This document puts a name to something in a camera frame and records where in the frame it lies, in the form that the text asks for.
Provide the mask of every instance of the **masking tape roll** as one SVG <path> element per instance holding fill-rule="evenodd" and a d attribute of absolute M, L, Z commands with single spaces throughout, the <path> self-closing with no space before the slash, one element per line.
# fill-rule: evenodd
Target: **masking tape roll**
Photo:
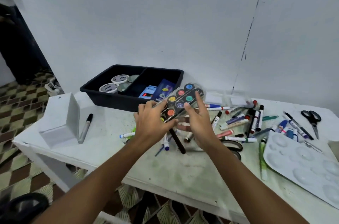
<path fill-rule="evenodd" d="M 119 84 L 108 83 L 108 84 L 102 85 L 99 88 L 99 91 L 113 94 L 113 93 L 116 93 L 118 91 L 118 87 L 119 87 Z"/>
<path fill-rule="evenodd" d="M 115 84 L 121 84 L 127 82 L 129 76 L 125 74 L 117 75 L 112 78 L 112 82 Z"/>

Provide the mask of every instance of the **hand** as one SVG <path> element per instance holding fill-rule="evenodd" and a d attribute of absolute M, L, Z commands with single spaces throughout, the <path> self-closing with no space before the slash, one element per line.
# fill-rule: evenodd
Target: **hand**
<path fill-rule="evenodd" d="M 198 113 L 192 108 L 189 103 L 184 104 L 184 108 L 189 114 L 189 118 L 183 118 L 181 122 L 189 122 L 189 126 L 178 125 L 177 128 L 182 131 L 193 132 L 197 145 L 206 151 L 213 142 L 218 141 L 214 134 L 210 122 L 210 114 L 207 111 L 204 102 L 199 93 L 196 91 L 195 96 L 199 107 Z"/>
<path fill-rule="evenodd" d="M 148 101 L 146 104 L 139 105 L 139 111 L 134 113 L 136 125 L 135 138 L 145 142 L 146 148 L 149 149 L 156 142 L 159 142 L 171 128 L 177 125 L 178 120 L 173 119 L 164 123 L 160 119 L 161 111 L 166 106 L 164 100 L 158 106 L 152 108 L 157 103 Z"/>

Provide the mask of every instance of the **black plastic tray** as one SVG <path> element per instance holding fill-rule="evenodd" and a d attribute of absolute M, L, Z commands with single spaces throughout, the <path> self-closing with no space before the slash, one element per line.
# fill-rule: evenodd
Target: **black plastic tray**
<path fill-rule="evenodd" d="M 140 76 L 124 92 L 111 94 L 99 91 L 102 85 L 111 83 L 111 79 L 120 74 Z M 95 105 L 135 112 L 139 104 L 151 100 L 138 98 L 147 86 L 158 86 L 162 79 L 166 79 L 176 84 L 175 90 L 181 85 L 183 75 L 184 71 L 178 69 L 115 64 L 81 86 L 80 91 L 87 93 Z"/>

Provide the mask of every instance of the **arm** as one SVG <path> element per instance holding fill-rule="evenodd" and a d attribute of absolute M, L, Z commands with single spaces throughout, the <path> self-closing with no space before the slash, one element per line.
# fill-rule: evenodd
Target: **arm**
<path fill-rule="evenodd" d="M 210 115 L 198 93 L 196 97 L 199 113 L 185 103 L 184 107 L 189 114 L 190 126 L 179 125 L 178 128 L 194 133 L 197 144 L 209 155 L 249 222 L 251 224 L 308 223 L 281 197 L 253 175 L 218 140 L 210 124 Z"/>
<path fill-rule="evenodd" d="M 160 120 L 165 101 L 152 108 L 154 104 L 149 101 L 139 105 L 139 113 L 134 114 L 134 138 L 54 202 L 34 224 L 92 224 L 134 163 L 177 124 L 176 120 L 168 123 Z"/>

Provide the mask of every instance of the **left hand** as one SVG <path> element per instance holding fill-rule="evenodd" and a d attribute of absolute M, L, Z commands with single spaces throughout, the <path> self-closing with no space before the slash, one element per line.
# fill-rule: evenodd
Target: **left hand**
<path fill-rule="evenodd" d="M 140 104 L 139 111 L 134 113 L 136 123 L 135 138 L 145 142 L 148 148 L 159 142 L 165 133 L 178 124 L 176 119 L 167 123 L 161 121 L 160 114 L 166 103 L 167 100 L 164 100 L 158 106 L 152 108 L 157 103 L 148 101 L 146 104 Z"/>

